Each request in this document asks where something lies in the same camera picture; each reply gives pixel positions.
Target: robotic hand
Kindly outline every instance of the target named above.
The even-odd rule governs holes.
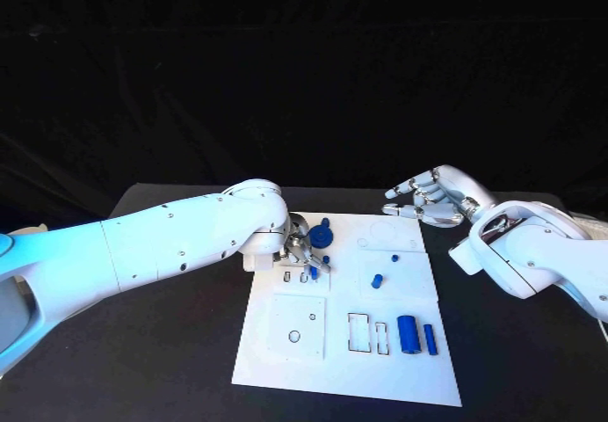
[[[311,253],[309,224],[288,213],[267,180],[104,222],[0,235],[0,375],[54,327],[101,299],[237,251],[247,271],[273,268],[283,258],[330,271]]]
[[[526,299],[555,284],[585,311],[608,322],[608,241],[591,240],[574,219],[541,202],[499,204],[479,182],[443,165],[402,182],[386,198],[414,192],[414,205],[386,204],[383,212],[454,227],[473,227],[450,256],[473,275],[487,275],[507,293]]]

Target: black table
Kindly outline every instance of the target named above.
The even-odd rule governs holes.
[[[111,216],[222,190],[136,185]],[[286,188],[284,198],[290,210],[309,212],[379,214],[385,203],[381,190]],[[561,207],[543,193],[499,193],[499,198]],[[463,408],[232,385],[252,280],[237,254],[105,299],[49,333],[0,381],[0,419],[608,418],[608,347],[597,321],[558,288],[522,301],[484,273],[466,275],[447,250],[467,228],[422,227]]]

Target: small blue piece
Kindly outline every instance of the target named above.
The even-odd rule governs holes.
[[[425,337],[427,337],[428,354],[432,354],[435,356],[437,344],[435,344],[434,327],[431,324],[425,324]]]
[[[399,327],[399,341],[402,343],[402,352],[408,354],[418,354],[422,350],[414,316],[401,315],[396,318],[396,326]]]
[[[330,230],[330,219],[324,218],[320,221],[320,225],[314,226],[309,232],[310,244],[314,248],[323,249],[332,245],[333,232]]]
[[[382,283],[383,283],[383,277],[381,274],[376,274],[376,276],[373,277],[372,287],[381,288]]]

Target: cable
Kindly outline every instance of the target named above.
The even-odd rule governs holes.
[[[598,318],[598,324],[600,324],[600,328],[602,329],[605,342],[608,343],[608,334],[605,333],[604,322],[600,318]]]

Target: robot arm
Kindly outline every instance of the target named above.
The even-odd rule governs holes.
[[[412,190],[414,206],[386,204],[383,212],[437,227],[454,227],[467,217],[468,238],[450,256],[468,274],[486,270],[520,299],[555,284],[590,315],[608,322],[607,241],[591,240],[574,219],[546,204],[499,204],[479,182],[448,165],[407,180],[386,198]]]
[[[247,271],[278,252],[329,272],[309,225],[290,215],[278,186],[248,180],[221,194],[177,200],[69,229],[0,235],[0,374],[52,328],[105,297],[244,253]],[[26,280],[33,303],[20,294]]]

